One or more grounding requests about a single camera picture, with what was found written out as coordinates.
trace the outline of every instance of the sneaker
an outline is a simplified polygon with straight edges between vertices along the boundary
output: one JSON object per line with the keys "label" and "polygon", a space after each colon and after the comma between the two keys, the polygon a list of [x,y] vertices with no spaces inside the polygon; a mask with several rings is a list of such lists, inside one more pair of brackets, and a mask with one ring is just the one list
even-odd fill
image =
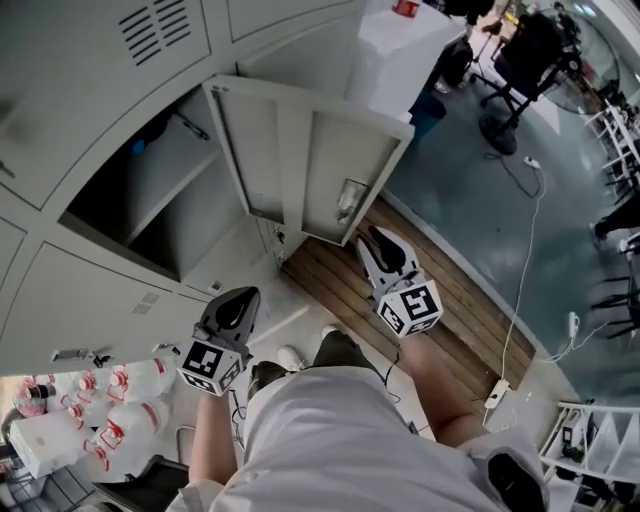
{"label": "sneaker", "polygon": [[589,234],[591,235],[591,242],[593,243],[594,247],[598,251],[602,250],[602,246],[603,246],[604,242],[606,241],[606,237],[605,238],[600,238],[596,234],[596,225],[593,222],[591,224],[589,224]]}
{"label": "sneaker", "polygon": [[289,345],[278,349],[278,361],[280,361],[280,366],[289,372],[299,372],[307,367],[296,349]]}
{"label": "sneaker", "polygon": [[333,324],[325,325],[322,328],[322,339],[325,339],[333,331],[339,331],[339,330],[340,330],[340,328],[337,325],[333,325]]}

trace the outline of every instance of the white shirt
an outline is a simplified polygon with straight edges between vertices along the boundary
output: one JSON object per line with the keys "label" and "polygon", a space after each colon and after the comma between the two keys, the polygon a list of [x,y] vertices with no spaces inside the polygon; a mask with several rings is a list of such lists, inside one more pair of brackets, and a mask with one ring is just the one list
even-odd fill
{"label": "white shirt", "polygon": [[245,433],[245,464],[229,483],[189,486],[169,511],[503,511],[485,476],[500,452],[542,482],[523,431],[458,449],[412,435],[365,368],[310,368],[273,382],[249,402]]}

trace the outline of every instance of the open locker door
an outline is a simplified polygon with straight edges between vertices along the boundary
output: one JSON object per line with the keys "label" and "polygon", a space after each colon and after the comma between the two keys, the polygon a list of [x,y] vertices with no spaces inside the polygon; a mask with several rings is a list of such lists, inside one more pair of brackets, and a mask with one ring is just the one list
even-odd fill
{"label": "open locker door", "polygon": [[249,78],[203,84],[247,213],[344,245],[413,126],[344,100]]}

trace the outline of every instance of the white box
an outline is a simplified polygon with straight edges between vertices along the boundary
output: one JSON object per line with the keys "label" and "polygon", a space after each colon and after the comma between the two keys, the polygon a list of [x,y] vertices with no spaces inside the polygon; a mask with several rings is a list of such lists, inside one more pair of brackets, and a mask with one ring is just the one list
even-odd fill
{"label": "white box", "polygon": [[9,431],[11,445],[34,478],[75,464],[92,435],[87,428],[78,429],[66,410],[15,421]]}
{"label": "white box", "polygon": [[384,295],[377,313],[398,338],[426,331],[443,313],[436,283],[422,282]]}
{"label": "white box", "polygon": [[415,18],[390,8],[365,15],[346,99],[400,118],[418,99],[442,50],[464,31],[463,25],[427,4],[420,5]]}

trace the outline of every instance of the black chair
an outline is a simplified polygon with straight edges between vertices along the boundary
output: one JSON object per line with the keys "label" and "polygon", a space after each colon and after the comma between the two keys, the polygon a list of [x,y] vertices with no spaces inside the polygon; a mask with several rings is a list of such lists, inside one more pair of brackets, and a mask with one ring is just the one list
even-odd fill
{"label": "black chair", "polygon": [[189,483],[189,468],[154,455],[140,476],[129,478],[128,482],[94,483],[93,487],[133,512],[163,512]]}
{"label": "black chair", "polygon": [[[523,15],[516,33],[495,60],[495,70],[504,78],[506,85],[497,85],[477,73],[471,75],[471,82],[481,80],[496,90],[482,99],[480,105],[483,108],[489,100],[500,96],[511,111],[511,117],[504,123],[489,115],[480,119],[482,135],[496,150],[506,155],[516,152],[517,143],[509,128],[515,128],[524,109],[553,84],[560,71],[562,49],[562,38],[553,20],[543,14]],[[512,90],[522,94],[525,102],[521,103],[512,96]]]}
{"label": "black chair", "polygon": [[626,325],[627,327],[607,336],[608,339],[616,338],[623,334],[627,334],[628,332],[640,329],[640,289],[638,289],[638,283],[636,282],[635,276],[631,274],[628,277],[614,277],[604,280],[605,283],[625,281],[628,283],[626,293],[615,293],[591,306],[592,309],[627,308],[629,312],[629,318],[627,320],[613,320],[609,322],[609,325]]}

